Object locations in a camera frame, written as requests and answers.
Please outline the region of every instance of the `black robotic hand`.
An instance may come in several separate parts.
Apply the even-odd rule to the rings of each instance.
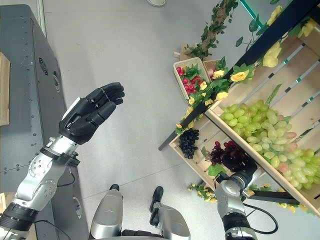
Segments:
[[[97,88],[67,110],[59,123],[59,133],[79,145],[88,142],[116,106],[124,102],[124,96],[119,82]]]

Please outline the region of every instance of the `cable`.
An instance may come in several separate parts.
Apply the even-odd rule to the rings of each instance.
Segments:
[[[252,229],[253,231],[255,231],[255,232],[258,233],[258,234],[274,234],[276,231],[278,231],[278,228],[279,228],[278,222],[277,222],[277,220],[274,218],[274,216],[272,216],[269,212],[267,212],[266,210],[264,210],[264,209],[262,209],[262,208],[260,208],[260,207],[252,206],[252,205],[249,205],[249,204],[246,204],[246,203],[243,203],[243,205],[246,206],[246,207],[249,207],[249,208],[252,208],[252,209],[255,209],[255,210],[258,210],[258,211],[261,211],[261,212],[267,214],[267,215],[273,220],[273,222],[274,222],[274,224],[275,224],[275,228],[274,228],[272,231],[260,231],[260,230],[256,230],[256,229],[254,229],[254,228],[251,227],[251,229]]]
[[[71,185],[71,184],[74,184],[74,183],[75,183],[76,178],[75,178],[75,175],[71,172],[71,168],[69,168],[69,173],[71,174],[71,176],[72,176],[72,178],[73,178],[72,182],[67,183],[67,184],[58,185],[58,186],[56,186],[57,188],[65,187],[65,186],[69,186],[69,185]]]
[[[44,223],[50,224],[51,226],[53,226],[56,229],[58,229],[61,233],[63,233],[69,240],[71,240],[71,237],[68,234],[66,234],[62,229],[60,229],[59,227],[57,227],[53,223],[49,222],[48,220],[38,220],[38,221],[35,221],[34,224],[40,223],[40,222],[44,222]]]

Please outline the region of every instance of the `gray floor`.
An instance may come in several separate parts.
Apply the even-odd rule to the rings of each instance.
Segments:
[[[124,196],[123,228],[157,232],[148,212],[157,185],[163,202],[177,208],[192,239],[224,239],[217,205],[186,190],[199,177],[167,147],[158,146],[185,113],[187,104],[173,74],[173,52],[200,39],[216,0],[168,0],[162,8],[145,0],[45,0],[47,37],[58,58],[65,100],[119,81],[126,97],[92,140],[79,148],[80,185],[88,224],[104,192],[113,183]],[[244,53],[235,40],[249,35],[250,16],[239,6],[213,59],[226,56],[231,67]],[[298,210],[292,214],[275,203],[253,202],[270,211],[280,229],[259,239],[319,239],[319,219]],[[273,228],[263,215],[252,215],[253,227]]]

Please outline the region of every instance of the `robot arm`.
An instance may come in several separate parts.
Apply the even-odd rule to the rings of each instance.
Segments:
[[[97,88],[85,98],[78,98],[59,123],[59,136],[31,161],[27,176],[0,218],[0,239],[22,240],[39,211],[52,199],[57,182],[66,166],[77,166],[80,161],[75,150],[89,141],[101,125],[123,102],[124,88],[119,82]]]

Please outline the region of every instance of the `red berry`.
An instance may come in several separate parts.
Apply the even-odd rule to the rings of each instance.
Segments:
[[[188,80],[188,78],[184,78],[184,79],[182,79],[182,82],[183,82],[183,84],[187,84],[188,82],[189,82],[189,80]]]

